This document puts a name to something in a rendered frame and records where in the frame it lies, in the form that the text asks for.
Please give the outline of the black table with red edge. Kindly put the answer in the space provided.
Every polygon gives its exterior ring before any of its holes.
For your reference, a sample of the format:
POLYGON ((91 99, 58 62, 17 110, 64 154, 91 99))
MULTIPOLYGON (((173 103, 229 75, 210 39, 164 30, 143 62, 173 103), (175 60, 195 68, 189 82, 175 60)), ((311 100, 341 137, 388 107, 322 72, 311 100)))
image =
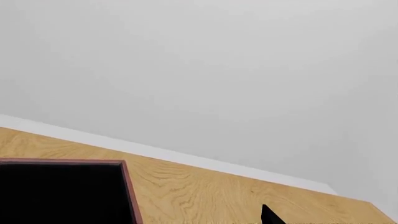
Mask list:
POLYGON ((0 224, 144 224, 124 160, 0 158, 0 224))

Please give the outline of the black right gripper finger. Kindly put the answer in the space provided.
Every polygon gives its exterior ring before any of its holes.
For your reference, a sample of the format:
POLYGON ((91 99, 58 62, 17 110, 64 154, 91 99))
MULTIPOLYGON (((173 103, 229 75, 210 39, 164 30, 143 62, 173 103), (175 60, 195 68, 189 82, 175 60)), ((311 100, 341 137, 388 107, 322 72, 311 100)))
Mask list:
POLYGON ((267 205, 262 205, 261 222, 262 224, 285 224, 267 205))

